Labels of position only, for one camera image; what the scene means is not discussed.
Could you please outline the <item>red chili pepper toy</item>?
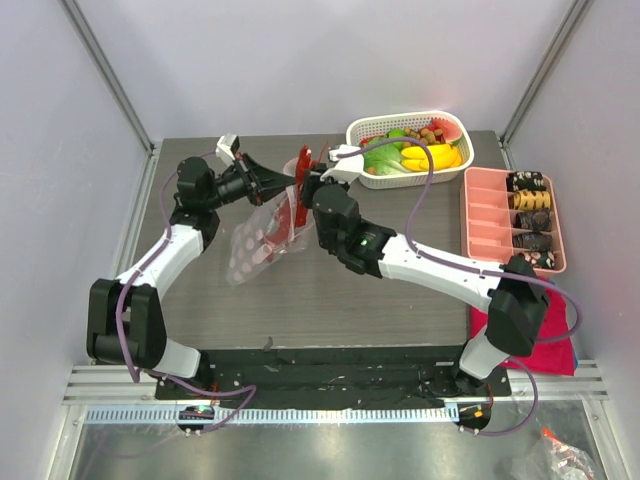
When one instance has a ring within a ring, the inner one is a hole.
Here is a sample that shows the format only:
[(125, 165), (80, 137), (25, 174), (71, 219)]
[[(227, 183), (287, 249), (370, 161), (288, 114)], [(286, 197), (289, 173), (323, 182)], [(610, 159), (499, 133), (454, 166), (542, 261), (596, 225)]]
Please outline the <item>red chili pepper toy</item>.
[(300, 191), (305, 172), (314, 165), (311, 148), (303, 145), (298, 157), (290, 160), (283, 169), (284, 173), (295, 177), (296, 184), (288, 187), (276, 200), (276, 208), (264, 237), (269, 250), (268, 263), (275, 262), (281, 254), (301, 250), (305, 246), (303, 237), (308, 233), (311, 224), (308, 220), (308, 209), (300, 203)]

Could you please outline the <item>clear pink zip top bag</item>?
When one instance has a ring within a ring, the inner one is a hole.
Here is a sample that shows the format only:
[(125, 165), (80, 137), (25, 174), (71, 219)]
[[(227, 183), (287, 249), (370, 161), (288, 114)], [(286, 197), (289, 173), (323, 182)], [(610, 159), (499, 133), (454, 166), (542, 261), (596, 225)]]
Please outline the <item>clear pink zip top bag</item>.
[(296, 179), (289, 186), (237, 226), (231, 236), (231, 255), (226, 279), (232, 286), (246, 283), (285, 254), (297, 253), (308, 245), (314, 227), (311, 214), (300, 200), (305, 170), (314, 166), (311, 149), (303, 146), (298, 157), (283, 167), (285, 175)]

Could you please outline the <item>brown longan bunch toy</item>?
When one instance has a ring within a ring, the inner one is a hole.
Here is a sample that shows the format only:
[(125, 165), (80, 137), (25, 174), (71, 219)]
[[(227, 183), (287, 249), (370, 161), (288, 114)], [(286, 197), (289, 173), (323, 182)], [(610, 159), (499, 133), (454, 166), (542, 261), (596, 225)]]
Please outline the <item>brown longan bunch toy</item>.
[(404, 134), (407, 137), (419, 139), (427, 145), (440, 145), (445, 143), (442, 130), (432, 125), (423, 127), (419, 130), (405, 127)]

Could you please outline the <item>yellow banana bunch toy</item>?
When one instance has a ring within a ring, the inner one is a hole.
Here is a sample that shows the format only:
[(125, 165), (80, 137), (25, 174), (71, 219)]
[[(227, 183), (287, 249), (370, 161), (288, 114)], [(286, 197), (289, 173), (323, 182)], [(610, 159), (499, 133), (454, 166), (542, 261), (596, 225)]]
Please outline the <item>yellow banana bunch toy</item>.
[[(456, 168), (462, 165), (462, 157), (458, 149), (450, 144), (429, 145), (434, 168), (442, 171), (449, 168)], [(403, 167), (413, 172), (428, 172), (429, 160), (427, 153), (420, 146), (404, 148), (401, 151)]]

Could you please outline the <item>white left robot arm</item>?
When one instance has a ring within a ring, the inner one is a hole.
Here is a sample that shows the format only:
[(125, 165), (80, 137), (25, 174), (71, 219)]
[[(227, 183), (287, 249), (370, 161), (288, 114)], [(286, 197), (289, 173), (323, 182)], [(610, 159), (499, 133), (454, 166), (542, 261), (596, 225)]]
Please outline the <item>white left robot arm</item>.
[(90, 288), (86, 349), (90, 358), (178, 377), (190, 398), (205, 397), (213, 385), (199, 350), (169, 338), (161, 301), (183, 270), (210, 246), (220, 225), (220, 208), (237, 200), (261, 206), (288, 187), (292, 176), (273, 171), (248, 154), (216, 174), (201, 157), (183, 160), (170, 177), (177, 191), (173, 211), (155, 245), (115, 279)]

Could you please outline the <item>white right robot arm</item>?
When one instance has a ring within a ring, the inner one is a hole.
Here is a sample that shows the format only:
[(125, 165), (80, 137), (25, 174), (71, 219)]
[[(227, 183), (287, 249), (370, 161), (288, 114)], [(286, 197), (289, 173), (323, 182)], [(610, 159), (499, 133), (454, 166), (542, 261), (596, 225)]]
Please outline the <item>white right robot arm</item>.
[(502, 362), (533, 353), (549, 298), (524, 258), (483, 262), (416, 244), (363, 219), (347, 184), (319, 168), (306, 173), (301, 202), (313, 213), (320, 247), (348, 270), (427, 287), (486, 313), (451, 371), (460, 393), (477, 393)]

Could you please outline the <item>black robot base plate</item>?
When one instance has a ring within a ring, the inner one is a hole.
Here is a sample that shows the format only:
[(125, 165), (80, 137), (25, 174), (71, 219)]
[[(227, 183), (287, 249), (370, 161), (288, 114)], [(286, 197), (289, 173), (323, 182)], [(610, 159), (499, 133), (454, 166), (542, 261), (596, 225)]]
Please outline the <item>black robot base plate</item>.
[(254, 385), (249, 405), (265, 410), (439, 408), (448, 399), (508, 397), (505, 368), (485, 381), (463, 378), (459, 346), (219, 349), (205, 353), (210, 387)]

